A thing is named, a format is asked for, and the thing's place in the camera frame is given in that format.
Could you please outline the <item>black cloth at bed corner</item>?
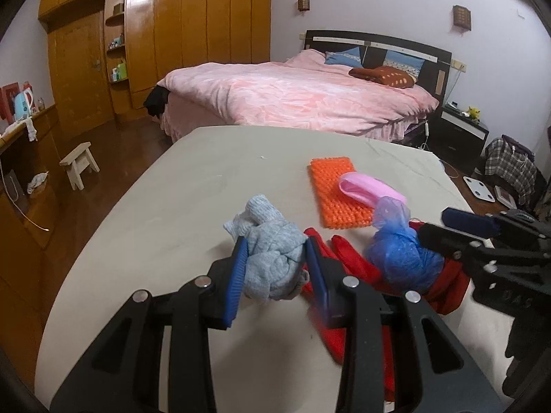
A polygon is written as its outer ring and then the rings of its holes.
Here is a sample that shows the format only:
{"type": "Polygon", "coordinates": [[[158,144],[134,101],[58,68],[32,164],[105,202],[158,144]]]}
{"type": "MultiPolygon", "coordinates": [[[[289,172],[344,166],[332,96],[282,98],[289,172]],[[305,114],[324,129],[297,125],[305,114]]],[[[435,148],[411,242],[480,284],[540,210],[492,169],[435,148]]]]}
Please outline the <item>black cloth at bed corner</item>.
{"type": "Polygon", "coordinates": [[[169,90],[163,86],[156,85],[147,95],[143,105],[147,109],[147,114],[151,117],[160,117],[164,114],[169,99],[169,90]]]}

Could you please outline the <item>right blue patterned pillow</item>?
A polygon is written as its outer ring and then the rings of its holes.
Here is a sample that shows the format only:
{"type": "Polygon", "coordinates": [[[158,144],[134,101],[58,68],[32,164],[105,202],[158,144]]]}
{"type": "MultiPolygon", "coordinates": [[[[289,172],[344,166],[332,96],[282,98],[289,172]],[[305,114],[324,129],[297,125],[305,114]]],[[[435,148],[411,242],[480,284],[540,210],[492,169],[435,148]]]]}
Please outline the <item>right blue patterned pillow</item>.
{"type": "Polygon", "coordinates": [[[424,59],[388,50],[383,65],[399,69],[407,73],[411,78],[418,79],[424,63],[424,59]]]}

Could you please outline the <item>brown dotted cushion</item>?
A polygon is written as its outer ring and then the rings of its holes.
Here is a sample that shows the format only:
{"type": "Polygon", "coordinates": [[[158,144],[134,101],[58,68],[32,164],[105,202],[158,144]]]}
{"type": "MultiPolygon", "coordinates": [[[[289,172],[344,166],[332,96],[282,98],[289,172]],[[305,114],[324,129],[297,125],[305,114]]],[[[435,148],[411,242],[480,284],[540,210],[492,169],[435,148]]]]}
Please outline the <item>brown dotted cushion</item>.
{"type": "Polygon", "coordinates": [[[417,83],[407,72],[391,66],[351,68],[349,76],[391,88],[412,88],[417,83]]]}

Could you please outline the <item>blue plastic bag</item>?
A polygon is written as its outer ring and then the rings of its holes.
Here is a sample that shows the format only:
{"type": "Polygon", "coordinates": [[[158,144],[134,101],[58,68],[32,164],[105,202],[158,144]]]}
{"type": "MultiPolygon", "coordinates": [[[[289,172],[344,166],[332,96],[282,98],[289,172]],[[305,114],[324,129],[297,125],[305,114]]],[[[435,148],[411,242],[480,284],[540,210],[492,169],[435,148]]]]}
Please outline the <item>blue plastic bag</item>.
{"type": "Polygon", "coordinates": [[[420,244],[409,221],[410,211],[402,201],[378,200],[373,222],[377,232],[365,256],[393,288],[425,293],[442,272],[445,260],[420,244]]]}

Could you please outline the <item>white crumpled paper on desk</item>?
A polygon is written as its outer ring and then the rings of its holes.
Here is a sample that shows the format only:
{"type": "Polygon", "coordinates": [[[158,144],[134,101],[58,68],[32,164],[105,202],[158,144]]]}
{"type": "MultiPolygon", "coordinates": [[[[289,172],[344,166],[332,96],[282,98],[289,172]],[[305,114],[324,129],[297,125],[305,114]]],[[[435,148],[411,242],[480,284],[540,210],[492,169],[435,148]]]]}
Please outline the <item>white crumpled paper on desk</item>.
{"type": "Polygon", "coordinates": [[[36,174],[27,184],[27,194],[31,195],[37,188],[44,184],[49,176],[49,172],[40,172],[36,174]]]}

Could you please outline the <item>wall lamp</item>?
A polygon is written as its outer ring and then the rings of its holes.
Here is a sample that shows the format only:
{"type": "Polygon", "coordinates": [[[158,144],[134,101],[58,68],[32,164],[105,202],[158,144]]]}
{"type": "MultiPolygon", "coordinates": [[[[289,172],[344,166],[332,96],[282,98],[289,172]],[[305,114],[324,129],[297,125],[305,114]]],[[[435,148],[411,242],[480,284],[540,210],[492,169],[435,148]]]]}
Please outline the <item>wall lamp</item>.
{"type": "Polygon", "coordinates": [[[297,0],[297,10],[306,12],[310,9],[310,0],[297,0]]]}
{"type": "Polygon", "coordinates": [[[466,7],[453,5],[452,16],[455,27],[463,31],[472,30],[472,14],[466,7]]]}

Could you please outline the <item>red plastic bag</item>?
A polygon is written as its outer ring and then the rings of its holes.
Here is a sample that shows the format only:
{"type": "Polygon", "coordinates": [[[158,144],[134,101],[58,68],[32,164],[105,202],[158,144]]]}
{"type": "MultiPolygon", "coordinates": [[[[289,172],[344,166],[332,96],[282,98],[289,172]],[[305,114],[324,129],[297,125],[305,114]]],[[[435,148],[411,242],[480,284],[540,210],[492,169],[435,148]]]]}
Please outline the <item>red plastic bag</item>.
{"type": "Polygon", "coordinates": [[[414,301],[388,286],[342,237],[326,245],[307,229],[306,266],[316,328],[342,363],[336,409],[473,412],[478,368],[442,318],[462,303],[469,278],[456,259],[414,301]]]}

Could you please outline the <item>left wall lamp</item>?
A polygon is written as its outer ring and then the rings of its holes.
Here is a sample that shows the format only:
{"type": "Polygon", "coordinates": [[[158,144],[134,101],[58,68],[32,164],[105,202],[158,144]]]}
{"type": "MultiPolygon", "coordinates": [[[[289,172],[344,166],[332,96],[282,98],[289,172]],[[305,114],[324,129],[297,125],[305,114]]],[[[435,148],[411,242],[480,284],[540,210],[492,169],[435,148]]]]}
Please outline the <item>left wall lamp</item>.
{"type": "Polygon", "coordinates": [[[297,0],[297,10],[306,12],[310,9],[310,0],[297,0]]]}

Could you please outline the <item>pink foam net sleeve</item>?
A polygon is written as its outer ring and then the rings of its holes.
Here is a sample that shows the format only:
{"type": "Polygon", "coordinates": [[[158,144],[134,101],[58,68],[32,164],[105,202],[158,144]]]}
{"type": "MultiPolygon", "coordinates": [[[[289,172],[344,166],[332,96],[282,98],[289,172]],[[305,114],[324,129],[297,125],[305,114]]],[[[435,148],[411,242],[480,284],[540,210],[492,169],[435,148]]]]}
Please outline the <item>pink foam net sleeve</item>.
{"type": "Polygon", "coordinates": [[[338,179],[342,194],[370,208],[375,208],[379,200],[388,197],[407,204],[407,198],[388,184],[360,172],[346,172],[338,179]]]}

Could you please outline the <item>grey cloth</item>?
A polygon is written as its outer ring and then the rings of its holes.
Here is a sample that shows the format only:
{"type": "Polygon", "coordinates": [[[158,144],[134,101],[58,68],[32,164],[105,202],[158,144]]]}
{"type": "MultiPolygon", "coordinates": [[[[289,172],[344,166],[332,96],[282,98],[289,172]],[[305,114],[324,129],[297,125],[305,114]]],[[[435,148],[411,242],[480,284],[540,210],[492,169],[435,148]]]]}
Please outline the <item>grey cloth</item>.
{"type": "Polygon", "coordinates": [[[223,225],[233,239],[248,241],[244,293],[261,302],[291,300],[309,282],[303,268],[307,235],[262,194],[223,225]]]}

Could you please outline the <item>beige table cloth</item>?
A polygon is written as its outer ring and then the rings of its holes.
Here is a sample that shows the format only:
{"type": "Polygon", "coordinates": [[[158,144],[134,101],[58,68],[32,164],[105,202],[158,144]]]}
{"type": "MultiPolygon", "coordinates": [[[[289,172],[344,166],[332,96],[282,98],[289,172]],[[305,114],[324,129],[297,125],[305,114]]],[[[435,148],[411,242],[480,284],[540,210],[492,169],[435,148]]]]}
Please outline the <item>beige table cloth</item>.
{"type": "MultiPolygon", "coordinates": [[[[308,166],[347,157],[407,198],[412,216],[438,223],[466,209],[435,155],[350,135],[269,127],[210,127],[173,144],[119,200],[65,278],[40,345],[34,392],[49,404],[68,372],[138,289],[162,295],[206,273],[233,248],[226,221],[262,194],[297,226],[320,227],[308,166]]],[[[211,333],[220,412],[332,412],[341,369],[301,297],[243,299],[232,327],[211,333]]]]}

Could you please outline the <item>plaid cloth on chair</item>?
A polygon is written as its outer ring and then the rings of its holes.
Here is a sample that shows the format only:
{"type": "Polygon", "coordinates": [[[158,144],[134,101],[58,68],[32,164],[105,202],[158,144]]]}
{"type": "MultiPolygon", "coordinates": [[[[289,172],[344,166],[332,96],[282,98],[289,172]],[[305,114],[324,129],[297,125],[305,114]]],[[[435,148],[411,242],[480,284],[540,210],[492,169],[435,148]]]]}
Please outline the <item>plaid cloth on chair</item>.
{"type": "Polygon", "coordinates": [[[506,135],[493,139],[485,149],[484,176],[497,177],[517,194],[517,204],[529,208],[542,175],[529,149],[506,135]]]}

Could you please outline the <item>right wall lamp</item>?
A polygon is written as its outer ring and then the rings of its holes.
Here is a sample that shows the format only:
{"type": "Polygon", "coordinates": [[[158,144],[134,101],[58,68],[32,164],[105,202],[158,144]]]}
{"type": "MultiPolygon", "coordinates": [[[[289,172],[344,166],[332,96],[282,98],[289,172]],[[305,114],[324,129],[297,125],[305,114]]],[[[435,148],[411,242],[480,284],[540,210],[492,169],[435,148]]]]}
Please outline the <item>right wall lamp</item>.
{"type": "Polygon", "coordinates": [[[463,31],[472,30],[472,14],[466,7],[453,5],[452,16],[455,27],[463,31]]]}

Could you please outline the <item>orange foam net sheet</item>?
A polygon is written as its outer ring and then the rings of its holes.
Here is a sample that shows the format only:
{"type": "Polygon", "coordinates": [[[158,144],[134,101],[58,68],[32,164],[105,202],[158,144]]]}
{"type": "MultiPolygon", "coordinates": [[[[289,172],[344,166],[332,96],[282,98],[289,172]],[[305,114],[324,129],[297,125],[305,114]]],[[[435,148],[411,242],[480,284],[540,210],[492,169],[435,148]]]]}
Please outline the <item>orange foam net sheet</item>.
{"type": "Polygon", "coordinates": [[[371,226],[374,209],[353,200],[339,188],[340,177],[355,171],[349,158],[312,159],[308,170],[322,226],[326,229],[359,229],[371,226]]]}

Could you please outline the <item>book on floor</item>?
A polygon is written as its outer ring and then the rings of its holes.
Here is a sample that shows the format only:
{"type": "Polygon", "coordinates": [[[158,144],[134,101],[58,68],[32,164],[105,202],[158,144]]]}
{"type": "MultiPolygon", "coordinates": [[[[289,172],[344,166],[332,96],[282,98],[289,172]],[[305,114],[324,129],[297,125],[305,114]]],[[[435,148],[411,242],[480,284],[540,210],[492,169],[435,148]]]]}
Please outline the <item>book on floor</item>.
{"type": "Polygon", "coordinates": [[[500,186],[495,186],[495,197],[496,200],[501,203],[503,206],[507,207],[509,210],[517,209],[517,204],[514,201],[514,198],[500,186]]]}

